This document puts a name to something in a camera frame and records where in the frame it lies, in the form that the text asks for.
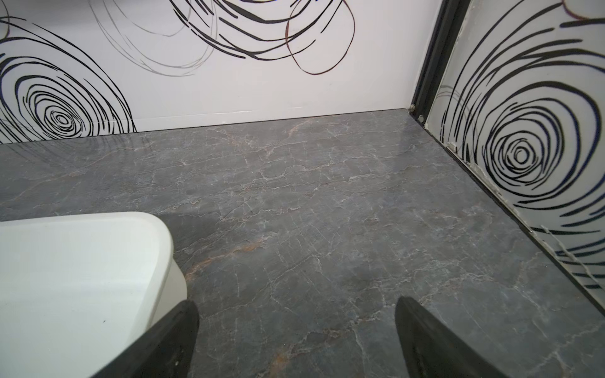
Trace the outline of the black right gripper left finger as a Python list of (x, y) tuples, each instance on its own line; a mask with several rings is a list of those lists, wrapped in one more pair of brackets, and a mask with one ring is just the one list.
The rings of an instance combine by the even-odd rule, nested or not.
[(184, 300), (95, 376), (186, 377), (198, 330), (198, 308)]

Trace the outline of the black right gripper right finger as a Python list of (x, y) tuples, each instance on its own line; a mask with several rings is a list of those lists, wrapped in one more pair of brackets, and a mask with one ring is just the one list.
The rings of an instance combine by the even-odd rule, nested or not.
[(506, 377), (411, 297), (398, 299), (395, 326), (411, 377)]

